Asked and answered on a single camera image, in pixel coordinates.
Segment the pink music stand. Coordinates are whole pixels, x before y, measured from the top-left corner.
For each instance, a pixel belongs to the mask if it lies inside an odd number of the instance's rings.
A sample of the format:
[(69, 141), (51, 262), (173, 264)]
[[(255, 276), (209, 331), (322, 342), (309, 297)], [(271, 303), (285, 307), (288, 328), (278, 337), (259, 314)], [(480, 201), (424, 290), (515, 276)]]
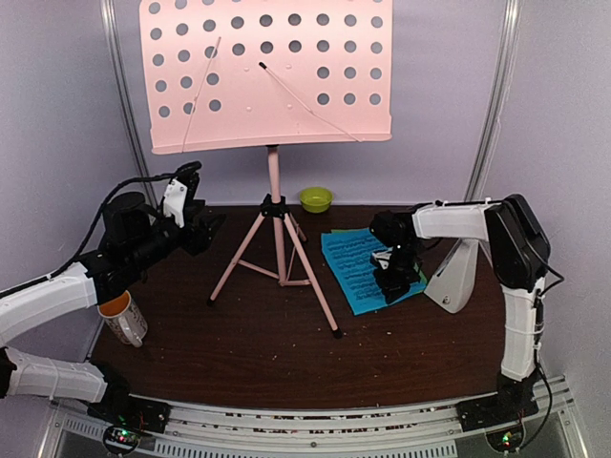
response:
[(270, 277), (293, 285), (299, 262), (341, 337), (281, 192), (280, 149), (390, 139), (392, 2), (143, 1), (137, 17), (153, 153), (266, 150), (269, 194), (222, 278), (270, 220)]

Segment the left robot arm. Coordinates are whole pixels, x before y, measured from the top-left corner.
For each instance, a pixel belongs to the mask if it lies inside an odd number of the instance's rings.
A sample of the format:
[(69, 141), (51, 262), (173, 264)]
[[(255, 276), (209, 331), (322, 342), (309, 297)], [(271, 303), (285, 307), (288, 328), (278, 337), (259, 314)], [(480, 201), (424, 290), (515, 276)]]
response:
[(104, 364), (70, 363), (20, 352), (10, 342), (41, 324), (119, 298), (147, 271), (181, 249), (196, 256), (209, 248), (223, 215), (207, 216), (195, 194), (200, 183), (198, 161), (171, 173), (149, 177), (166, 182), (160, 205), (120, 182), (102, 200), (93, 223), (104, 225), (97, 248), (84, 244), (50, 274), (1, 293), (1, 395), (33, 395), (99, 404), (118, 424), (137, 416), (137, 402), (127, 382)]

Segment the blue sheet music paper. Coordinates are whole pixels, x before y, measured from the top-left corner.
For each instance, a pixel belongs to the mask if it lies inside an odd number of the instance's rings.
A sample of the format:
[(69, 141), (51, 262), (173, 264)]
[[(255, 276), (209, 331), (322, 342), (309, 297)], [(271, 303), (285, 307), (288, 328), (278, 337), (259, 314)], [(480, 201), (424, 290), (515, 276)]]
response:
[[(344, 292), (354, 316), (388, 307), (382, 290), (376, 284), (374, 266), (369, 260), (372, 252), (385, 250), (386, 246), (368, 229), (323, 233), (321, 245), (326, 263)], [(423, 273), (420, 273), (420, 277), (418, 294), (425, 290), (428, 283)], [(409, 297), (412, 296), (402, 294), (401, 298), (391, 305)]]

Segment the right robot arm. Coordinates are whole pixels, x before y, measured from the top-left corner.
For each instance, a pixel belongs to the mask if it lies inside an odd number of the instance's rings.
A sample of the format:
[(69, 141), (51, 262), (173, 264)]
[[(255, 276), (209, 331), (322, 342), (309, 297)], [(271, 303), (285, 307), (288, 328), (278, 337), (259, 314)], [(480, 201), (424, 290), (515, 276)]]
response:
[(384, 245), (370, 261), (387, 303), (419, 281), (424, 240), (455, 239), (424, 289), (429, 299), (453, 314), (469, 301), (478, 247), (488, 244), (505, 304), (504, 353), (489, 410), (498, 421), (511, 420), (531, 400), (540, 376), (542, 299), (549, 289), (545, 279), (553, 271), (550, 242), (526, 198), (512, 194), (501, 200), (419, 203), (405, 212), (376, 214), (369, 231)]

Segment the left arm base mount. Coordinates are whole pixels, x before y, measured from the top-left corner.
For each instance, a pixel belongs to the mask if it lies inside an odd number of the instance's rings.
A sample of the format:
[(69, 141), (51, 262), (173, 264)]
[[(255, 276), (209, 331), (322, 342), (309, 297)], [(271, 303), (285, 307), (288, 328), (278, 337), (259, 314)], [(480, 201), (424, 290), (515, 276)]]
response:
[(127, 405), (113, 408), (104, 403), (87, 403), (87, 413), (97, 419), (130, 430), (164, 433), (170, 413), (169, 404), (129, 396)]

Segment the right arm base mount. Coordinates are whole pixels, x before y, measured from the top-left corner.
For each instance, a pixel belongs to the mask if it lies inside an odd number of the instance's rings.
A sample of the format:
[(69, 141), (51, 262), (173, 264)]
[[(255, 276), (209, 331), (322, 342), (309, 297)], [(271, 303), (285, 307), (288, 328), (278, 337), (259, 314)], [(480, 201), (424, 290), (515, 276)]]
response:
[(538, 413), (535, 401), (529, 401), (523, 407), (506, 407), (500, 403), (496, 394), (461, 401), (455, 408), (464, 432), (515, 423), (519, 414), (531, 416)]

